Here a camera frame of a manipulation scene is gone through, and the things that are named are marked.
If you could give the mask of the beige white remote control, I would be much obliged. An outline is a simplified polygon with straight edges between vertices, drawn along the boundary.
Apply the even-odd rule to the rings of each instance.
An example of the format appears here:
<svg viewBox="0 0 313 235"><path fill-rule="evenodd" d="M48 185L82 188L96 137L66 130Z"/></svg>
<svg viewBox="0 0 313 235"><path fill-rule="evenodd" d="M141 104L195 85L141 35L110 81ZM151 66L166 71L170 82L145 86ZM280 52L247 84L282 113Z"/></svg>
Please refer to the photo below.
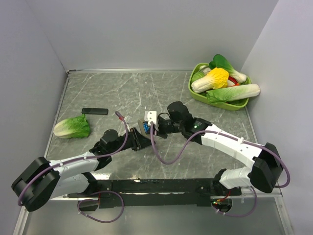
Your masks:
<svg viewBox="0 0 313 235"><path fill-rule="evenodd" d="M140 129L141 135L143 135L146 138L149 138L150 137L150 127L147 125L147 123L144 120L139 119L138 120L138 126Z"/></svg>

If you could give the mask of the blue battery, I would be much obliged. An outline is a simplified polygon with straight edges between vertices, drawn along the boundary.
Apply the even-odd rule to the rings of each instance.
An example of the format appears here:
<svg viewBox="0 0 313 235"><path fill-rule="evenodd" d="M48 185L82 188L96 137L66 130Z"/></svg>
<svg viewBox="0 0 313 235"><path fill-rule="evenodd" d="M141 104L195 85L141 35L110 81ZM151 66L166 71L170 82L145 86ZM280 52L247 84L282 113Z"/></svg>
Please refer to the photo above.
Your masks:
<svg viewBox="0 0 313 235"><path fill-rule="evenodd" d="M148 125L146 123L143 123L143 129L144 129L145 133L148 132L149 127L148 127Z"/></svg>

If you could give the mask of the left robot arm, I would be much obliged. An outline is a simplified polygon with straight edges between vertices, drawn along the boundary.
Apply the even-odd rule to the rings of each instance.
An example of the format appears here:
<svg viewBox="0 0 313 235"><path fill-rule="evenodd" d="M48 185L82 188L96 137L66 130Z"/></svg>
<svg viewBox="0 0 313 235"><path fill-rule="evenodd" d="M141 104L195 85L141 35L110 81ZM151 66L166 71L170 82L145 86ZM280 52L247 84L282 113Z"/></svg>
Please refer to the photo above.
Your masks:
<svg viewBox="0 0 313 235"><path fill-rule="evenodd" d="M11 188L18 196L18 205L29 212L41 208L52 198L66 194L82 193L90 197L97 190L97 180L92 172L107 166L113 154L127 149L139 151L151 145L151 140L136 128L131 128L122 136L110 129L84 154L55 161L36 158Z"/></svg>

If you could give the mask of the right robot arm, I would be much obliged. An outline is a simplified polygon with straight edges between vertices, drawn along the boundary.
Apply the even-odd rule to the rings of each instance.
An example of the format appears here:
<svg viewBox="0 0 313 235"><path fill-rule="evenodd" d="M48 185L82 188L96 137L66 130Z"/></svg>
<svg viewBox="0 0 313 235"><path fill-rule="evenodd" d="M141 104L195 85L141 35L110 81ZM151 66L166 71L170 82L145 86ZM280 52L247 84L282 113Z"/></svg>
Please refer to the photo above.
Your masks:
<svg viewBox="0 0 313 235"><path fill-rule="evenodd" d="M150 137L167 138L168 134L181 133L187 142L217 149L244 164L238 169L222 169L215 176L214 191L225 195L230 189L254 187L264 193L272 193L284 171L275 145L265 145L246 141L244 138L229 134L213 123L192 117L182 102L171 103L167 108L168 119L156 111L146 111L145 121L150 129Z"/></svg>

